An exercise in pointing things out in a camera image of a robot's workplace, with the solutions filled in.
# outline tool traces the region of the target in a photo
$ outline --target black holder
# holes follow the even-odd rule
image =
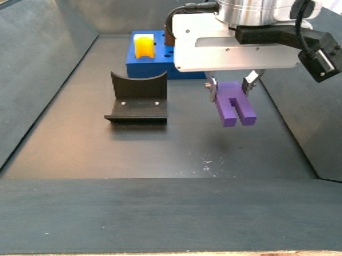
[[[124,78],[111,72],[115,92],[112,114],[104,118],[123,124],[167,123],[167,72],[143,79]]]

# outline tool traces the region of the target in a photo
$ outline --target gray floor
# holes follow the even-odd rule
[[[112,126],[103,118],[114,103],[110,71],[126,75],[128,41],[98,39],[1,178],[315,177],[262,86],[250,95],[254,127],[222,127],[203,80],[168,82],[166,126]]]

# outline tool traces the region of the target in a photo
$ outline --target metal enclosure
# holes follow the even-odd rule
[[[1,254],[342,251],[342,186],[310,165],[341,179],[341,75],[317,85],[302,67],[267,71],[271,98],[254,89],[261,124],[250,130],[216,125],[204,81],[170,83],[168,126],[106,123],[128,34],[160,29],[186,2],[24,0],[0,8],[0,166],[19,147],[0,180]],[[314,22],[342,42],[341,25],[326,11]],[[154,179],[138,178],[146,173]]]

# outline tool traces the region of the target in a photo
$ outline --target black cable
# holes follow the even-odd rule
[[[186,13],[198,13],[198,12],[218,12],[218,10],[219,10],[219,5],[216,2],[203,2],[199,4],[190,3],[175,8],[168,13],[166,18],[166,30],[168,34],[175,38],[175,35],[172,32],[172,18],[178,12],[184,11]]]
[[[297,19],[295,19],[295,36],[298,38],[301,48],[305,51],[307,57],[313,58],[314,51],[307,46],[307,43],[306,43],[306,40],[305,40],[305,37],[302,34],[302,21],[303,21],[303,16],[305,16],[305,10],[306,10],[306,7],[310,2],[311,2],[311,0],[302,0],[302,3],[301,3],[299,12],[298,12]]]

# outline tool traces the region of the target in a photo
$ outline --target purple object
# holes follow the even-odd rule
[[[223,127],[231,127],[237,124],[237,114],[233,108],[237,109],[242,125],[255,124],[257,114],[238,81],[218,83],[215,103]]]

